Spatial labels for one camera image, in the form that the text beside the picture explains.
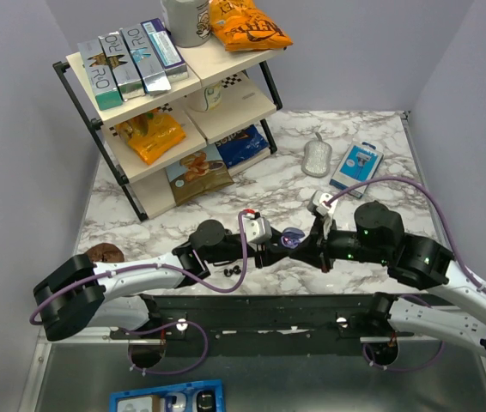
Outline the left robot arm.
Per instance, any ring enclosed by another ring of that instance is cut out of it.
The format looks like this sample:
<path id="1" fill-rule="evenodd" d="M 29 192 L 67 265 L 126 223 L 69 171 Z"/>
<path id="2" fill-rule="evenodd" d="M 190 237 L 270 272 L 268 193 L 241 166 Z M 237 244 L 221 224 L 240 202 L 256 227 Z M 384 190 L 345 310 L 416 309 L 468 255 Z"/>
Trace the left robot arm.
<path id="1" fill-rule="evenodd" d="M 230 233 L 217 220 L 203 221 L 184 244 L 137 262 L 94 263 L 85 254 L 70 257 L 33 289 L 36 307 L 29 322 L 42 326 L 51 342 L 96 325 L 151 338 L 159 319 L 143 309 L 144 292 L 198 284 L 231 294 L 242 286 L 249 260 L 267 267 L 293 252 L 262 216 L 243 211 L 238 225 L 238 232 Z"/>

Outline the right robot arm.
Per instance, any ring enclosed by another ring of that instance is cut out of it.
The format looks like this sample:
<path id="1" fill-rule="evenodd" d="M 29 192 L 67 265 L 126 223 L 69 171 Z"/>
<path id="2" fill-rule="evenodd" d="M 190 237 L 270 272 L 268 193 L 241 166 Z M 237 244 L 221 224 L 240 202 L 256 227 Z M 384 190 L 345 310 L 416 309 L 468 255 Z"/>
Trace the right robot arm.
<path id="1" fill-rule="evenodd" d="M 324 272 L 338 259 L 380 264 L 392 279 L 442 298 L 459 307 L 461 313 L 376 293 L 365 312 L 350 318 L 350 325 L 370 336 L 390 332 L 431 336 L 486 358 L 486 289 L 472 284 L 454 254 L 433 239 L 406 233 L 400 214 L 382 203 L 361 205 L 354 219 L 354 232 L 332 228 L 329 233 L 317 219 L 290 257 Z"/>

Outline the lavender earbud charging case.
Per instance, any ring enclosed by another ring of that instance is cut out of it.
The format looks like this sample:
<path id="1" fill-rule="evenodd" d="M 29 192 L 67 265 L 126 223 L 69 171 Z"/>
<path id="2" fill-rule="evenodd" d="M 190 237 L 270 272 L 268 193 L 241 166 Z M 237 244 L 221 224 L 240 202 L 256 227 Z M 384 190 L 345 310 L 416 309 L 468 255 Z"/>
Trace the lavender earbud charging case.
<path id="1" fill-rule="evenodd" d="M 289 249 L 295 249 L 301 244 L 305 237 L 305 233 L 300 229 L 296 227 L 287 227 L 282 231 L 280 240 L 282 246 Z"/>

